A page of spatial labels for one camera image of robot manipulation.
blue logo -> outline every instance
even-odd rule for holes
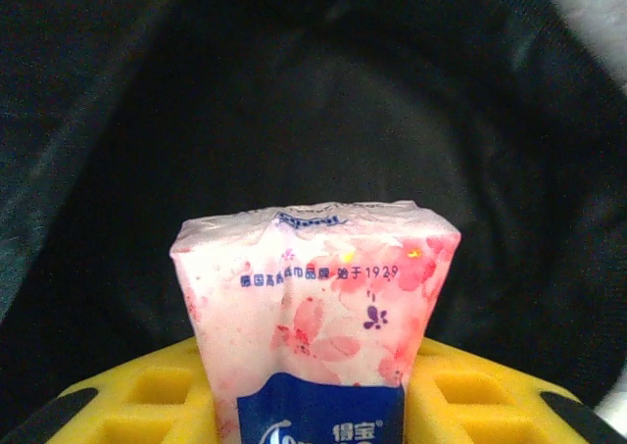
[[[330,217],[323,217],[323,218],[316,218],[316,219],[301,219],[298,217],[290,216],[289,214],[286,214],[284,212],[279,212],[278,214],[276,214],[276,216],[278,217],[279,223],[287,223],[295,230],[298,230],[299,228],[303,228],[306,226],[312,226],[312,225],[326,225],[326,226],[343,225],[344,223],[348,221],[348,220],[340,221],[338,216],[330,216]]]
[[[402,444],[403,387],[352,387],[276,373],[237,399],[242,444]]]

